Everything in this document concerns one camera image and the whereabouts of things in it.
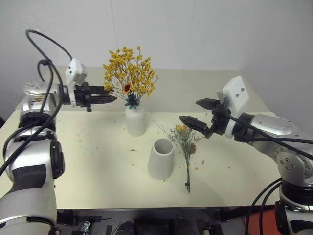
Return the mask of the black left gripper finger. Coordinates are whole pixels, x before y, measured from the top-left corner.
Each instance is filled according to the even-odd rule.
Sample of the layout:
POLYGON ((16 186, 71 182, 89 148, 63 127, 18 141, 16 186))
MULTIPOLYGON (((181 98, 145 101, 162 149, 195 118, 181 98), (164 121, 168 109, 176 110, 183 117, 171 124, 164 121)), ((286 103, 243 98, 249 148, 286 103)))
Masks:
POLYGON ((89 90, 91 94, 110 94, 114 91, 113 89, 106 90, 104 86, 95 85, 89 86, 89 90))
POLYGON ((95 95, 91 96, 89 99, 90 104, 107 104, 112 103, 117 100, 117 97, 105 94, 105 95, 95 95))

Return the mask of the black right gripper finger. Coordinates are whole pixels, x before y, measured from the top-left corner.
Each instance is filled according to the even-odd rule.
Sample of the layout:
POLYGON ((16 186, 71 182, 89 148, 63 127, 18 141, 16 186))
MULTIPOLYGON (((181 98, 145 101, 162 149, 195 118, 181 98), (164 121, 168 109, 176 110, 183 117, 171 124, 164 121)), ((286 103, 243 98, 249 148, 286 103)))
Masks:
POLYGON ((212 110, 219 106, 219 100, 203 98, 203 99, 197 100, 196 104, 206 110, 212 110))
POLYGON ((198 131, 202 134, 207 133, 208 126, 205 122, 199 121, 195 117, 191 116, 179 116, 180 121, 186 125, 188 128, 198 131))

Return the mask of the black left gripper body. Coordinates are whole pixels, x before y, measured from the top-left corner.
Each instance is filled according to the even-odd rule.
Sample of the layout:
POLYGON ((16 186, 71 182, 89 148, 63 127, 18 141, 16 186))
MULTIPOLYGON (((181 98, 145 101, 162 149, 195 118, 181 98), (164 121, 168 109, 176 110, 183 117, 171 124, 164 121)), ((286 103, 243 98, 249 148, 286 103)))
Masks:
POLYGON ((91 103, 90 103, 90 86, 88 82, 83 82, 82 85, 75 85, 75 101, 76 106, 81 108, 86 108, 87 112, 91 112, 91 103))

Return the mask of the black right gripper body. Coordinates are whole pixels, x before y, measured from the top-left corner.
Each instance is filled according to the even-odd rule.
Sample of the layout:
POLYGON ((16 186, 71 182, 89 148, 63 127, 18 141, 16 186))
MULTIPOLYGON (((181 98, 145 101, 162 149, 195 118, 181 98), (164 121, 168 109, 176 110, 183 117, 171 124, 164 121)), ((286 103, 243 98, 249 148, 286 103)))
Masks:
POLYGON ((219 102, 219 106, 212 109, 211 127, 208 129, 205 137, 209 139, 213 134, 223 135, 226 133, 227 125, 230 121, 230 110, 219 102))

